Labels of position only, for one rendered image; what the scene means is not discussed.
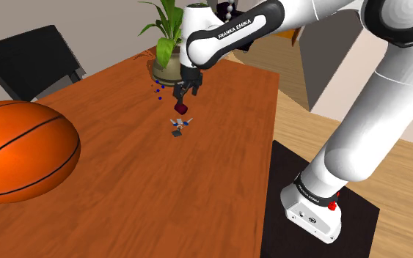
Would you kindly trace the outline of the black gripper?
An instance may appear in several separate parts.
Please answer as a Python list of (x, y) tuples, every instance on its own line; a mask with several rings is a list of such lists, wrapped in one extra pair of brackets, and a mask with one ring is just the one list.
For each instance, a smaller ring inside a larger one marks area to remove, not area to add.
[(188, 90), (188, 83), (191, 83), (191, 93), (196, 96), (202, 85), (202, 73), (197, 67), (180, 66), (181, 82), (174, 85), (173, 96), (177, 99), (177, 105), (183, 104), (183, 96)]

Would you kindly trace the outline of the blue bead cluster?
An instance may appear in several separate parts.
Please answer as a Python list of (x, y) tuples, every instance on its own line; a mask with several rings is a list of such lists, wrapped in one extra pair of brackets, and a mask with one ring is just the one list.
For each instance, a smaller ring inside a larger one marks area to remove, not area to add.
[(161, 93), (165, 89), (165, 85), (162, 84), (159, 80), (155, 80), (155, 82), (151, 85), (153, 92), (156, 94), (158, 100), (162, 99)]

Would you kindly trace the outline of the small blue white toy figure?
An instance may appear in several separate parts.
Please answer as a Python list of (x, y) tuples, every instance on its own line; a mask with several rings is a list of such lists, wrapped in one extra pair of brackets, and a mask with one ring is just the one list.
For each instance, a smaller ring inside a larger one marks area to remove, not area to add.
[(176, 129), (175, 129), (174, 131), (172, 131), (172, 135), (173, 135), (174, 137), (179, 137), (179, 136), (181, 136), (181, 135), (182, 135), (181, 130), (182, 130), (184, 127), (186, 127), (186, 126), (189, 126), (189, 123), (190, 123), (191, 121), (192, 121), (192, 118), (191, 118), (191, 119), (188, 119), (188, 120), (186, 120), (186, 121), (183, 121), (181, 118), (176, 119), (176, 120), (171, 119), (170, 122), (172, 123), (173, 126), (176, 127)]

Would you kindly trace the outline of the green potted plant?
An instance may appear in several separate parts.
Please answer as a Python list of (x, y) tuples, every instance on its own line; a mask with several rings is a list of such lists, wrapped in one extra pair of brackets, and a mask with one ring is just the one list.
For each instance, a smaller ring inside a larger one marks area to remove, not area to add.
[(153, 80), (164, 86), (174, 86), (181, 81), (180, 76), (180, 44), (181, 24), (183, 21), (183, 9), (175, 6), (175, 0), (159, 0), (162, 7), (150, 1), (143, 1), (145, 4), (152, 4), (158, 14), (159, 19), (155, 23), (146, 25), (139, 35), (149, 28), (158, 28), (163, 36), (156, 43), (155, 61), (153, 62)]

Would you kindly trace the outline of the brown wooden table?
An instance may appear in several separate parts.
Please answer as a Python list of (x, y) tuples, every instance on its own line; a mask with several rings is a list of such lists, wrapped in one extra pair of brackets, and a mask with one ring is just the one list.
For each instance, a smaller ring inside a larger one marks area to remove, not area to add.
[(75, 171), (0, 204), (0, 258), (259, 258), (279, 75), (221, 60), (187, 95), (182, 135), (152, 50), (42, 99), (81, 138)]

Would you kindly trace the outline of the black chair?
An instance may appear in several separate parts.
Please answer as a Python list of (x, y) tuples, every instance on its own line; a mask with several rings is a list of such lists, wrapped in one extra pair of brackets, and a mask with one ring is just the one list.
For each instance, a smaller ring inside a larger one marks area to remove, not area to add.
[(14, 100), (31, 101), (65, 76), (78, 82), (79, 68), (54, 25), (0, 40), (0, 85)]

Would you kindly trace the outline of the orange basketball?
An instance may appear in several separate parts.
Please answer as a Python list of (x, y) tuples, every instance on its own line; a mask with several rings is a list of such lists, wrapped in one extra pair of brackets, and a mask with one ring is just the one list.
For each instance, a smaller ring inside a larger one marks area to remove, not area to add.
[(22, 100), (0, 101), (0, 203), (35, 198), (75, 169), (81, 142), (58, 111)]

